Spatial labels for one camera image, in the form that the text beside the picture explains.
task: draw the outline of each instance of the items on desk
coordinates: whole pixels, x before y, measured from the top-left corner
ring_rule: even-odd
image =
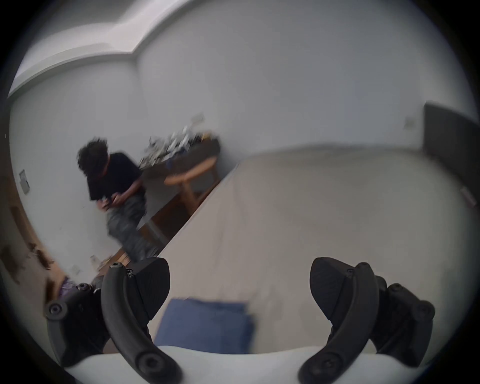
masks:
[[[187,152],[192,146],[212,138],[210,132],[193,134],[193,125],[187,125],[181,132],[174,132],[166,140],[152,136],[149,139],[145,155],[140,160],[140,168],[154,166],[177,154]]]

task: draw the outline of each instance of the ceiling molding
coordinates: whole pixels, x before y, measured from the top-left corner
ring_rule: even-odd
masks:
[[[27,51],[9,97],[36,77],[61,65],[106,55],[134,55],[163,22],[193,0],[153,0],[119,23],[81,25],[38,41]]]

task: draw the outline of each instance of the hand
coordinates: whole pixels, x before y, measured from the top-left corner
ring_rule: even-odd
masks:
[[[122,205],[125,202],[125,200],[126,200],[125,195],[123,195],[122,193],[115,192],[112,195],[112,206],[118,207]]]
[[[107,199],[97,200],[96,206],[100,211],[106,212],[108,211],[109,201]]]

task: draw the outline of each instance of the purple object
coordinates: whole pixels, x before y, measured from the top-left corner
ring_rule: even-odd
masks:
[[[65,277],[61,287],[60,287],[60,294],[59,294],[59,298],[62,298],[63,296],[65,296],[70,290],[72,290],[73,288],[75,288],[77,286],[77,284],[73,281],[73,280],[70,280],[67,277]]]

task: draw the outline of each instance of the electrical outlet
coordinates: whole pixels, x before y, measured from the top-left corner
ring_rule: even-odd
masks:
[[[403,125],[403,129],[412,130],[415,129],[416,123],[415,119],[411,116],[405,117],[405,124]]]
[[[195,116],[192,116],[190,118],[190,121],[192,122],[192,126],[203,123],[204,120],[205,120],[205,116],[203,113],[197,113]]]

